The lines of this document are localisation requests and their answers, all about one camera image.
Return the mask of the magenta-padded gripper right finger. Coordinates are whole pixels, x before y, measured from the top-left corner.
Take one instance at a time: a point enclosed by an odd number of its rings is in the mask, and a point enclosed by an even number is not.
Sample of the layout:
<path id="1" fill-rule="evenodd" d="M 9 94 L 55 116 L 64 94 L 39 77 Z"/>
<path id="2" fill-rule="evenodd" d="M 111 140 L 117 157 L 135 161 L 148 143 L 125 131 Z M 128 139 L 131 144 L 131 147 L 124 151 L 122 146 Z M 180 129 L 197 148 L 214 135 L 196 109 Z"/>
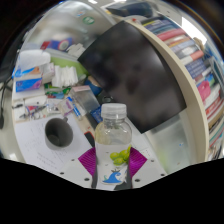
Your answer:
<path id="1" fill-rule="evenodd" d="M 164 176 L 166 171 L 148 148 L 141 151 L 135 148 L 130 149 L 127 171 L 128 189 L 146 186 Z"/>

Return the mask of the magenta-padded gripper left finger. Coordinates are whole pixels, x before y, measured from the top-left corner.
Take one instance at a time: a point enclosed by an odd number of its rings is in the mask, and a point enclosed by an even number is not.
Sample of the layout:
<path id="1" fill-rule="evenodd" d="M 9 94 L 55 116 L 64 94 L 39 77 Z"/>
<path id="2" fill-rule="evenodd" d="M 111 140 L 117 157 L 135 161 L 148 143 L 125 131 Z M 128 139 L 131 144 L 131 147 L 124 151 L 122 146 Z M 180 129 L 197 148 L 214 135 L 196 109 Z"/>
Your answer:
<path id="1" fill-rule="evenodd" d="M 97 185 L 96 150 L 91 148 L 76 159 L 71 159 L 59 172 L 59 175 L 84 188 Z"/>

